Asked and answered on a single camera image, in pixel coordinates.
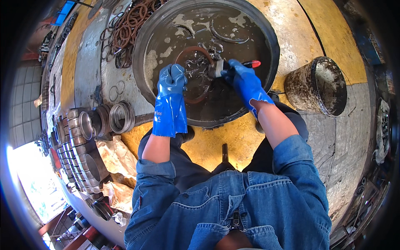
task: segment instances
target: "right hand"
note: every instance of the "right hand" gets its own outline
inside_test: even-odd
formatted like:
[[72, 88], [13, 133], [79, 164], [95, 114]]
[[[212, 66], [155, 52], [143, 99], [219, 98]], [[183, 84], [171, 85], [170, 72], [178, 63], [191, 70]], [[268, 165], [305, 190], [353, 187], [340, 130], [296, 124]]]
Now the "right hand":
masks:
[[250, 104], [250, 101], [264, 101], [271, 104], [274, 104], [274, 101], [262, 88], [261, 81], [256, 76], [252, 68], [243, 66], [238, 60], [235, 59], [230, 59], [228, 63], [234, 71], [229, 70], [227, 72], [223, 72], [226, 82], [234, 87], [244, 105], [257, 119], [257, 111], [255, 107]]

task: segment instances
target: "zipper pull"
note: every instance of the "zipper pull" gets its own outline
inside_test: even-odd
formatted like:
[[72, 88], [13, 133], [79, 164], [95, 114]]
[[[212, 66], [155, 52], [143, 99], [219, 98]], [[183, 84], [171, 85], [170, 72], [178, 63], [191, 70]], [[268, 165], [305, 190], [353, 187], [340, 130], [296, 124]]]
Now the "zipper pull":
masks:
[[231, 223], [231, 228], [232, 229], [238, 229], [240, 226], [240, 215], [239, 215], [239, 210], [235, 210], [233, 212], [233, 219]]

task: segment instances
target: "knee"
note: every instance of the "knee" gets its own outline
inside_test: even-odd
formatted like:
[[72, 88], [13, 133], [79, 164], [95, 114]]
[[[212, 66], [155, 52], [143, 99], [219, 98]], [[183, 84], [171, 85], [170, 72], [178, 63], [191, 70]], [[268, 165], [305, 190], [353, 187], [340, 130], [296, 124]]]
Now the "knee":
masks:
[[301, 115], [296, 113], [285, 113], [285, 115], [289, 118], [289, 120], [296, 127], [299, 135], [307, 142], [308, 141], [308, 130], [307, 125]]

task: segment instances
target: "left hand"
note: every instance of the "left hand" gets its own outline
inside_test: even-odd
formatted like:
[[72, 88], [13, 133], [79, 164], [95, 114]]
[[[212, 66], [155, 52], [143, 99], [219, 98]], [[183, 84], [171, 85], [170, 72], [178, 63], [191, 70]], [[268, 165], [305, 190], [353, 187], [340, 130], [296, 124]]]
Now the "left hand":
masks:
[[152, 132], [156, 136], [175, 137], [176, 133], [188, 132], [183, 99], [188, 80], [184, 73], [179, 64], [169, 64], [160, 70]]

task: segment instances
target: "dirty bucket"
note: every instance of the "dirty bucket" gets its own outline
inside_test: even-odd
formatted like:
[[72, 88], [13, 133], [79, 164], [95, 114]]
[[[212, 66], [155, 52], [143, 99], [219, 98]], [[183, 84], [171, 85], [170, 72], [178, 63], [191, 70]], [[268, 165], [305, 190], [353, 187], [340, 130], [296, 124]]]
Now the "dirty bucket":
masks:
[[299, 110], [335, 117], [346, 107], [347, 89], [342, 71], [326, 56], [290, 72], [285, 80], [285, 92], [289, 102]]

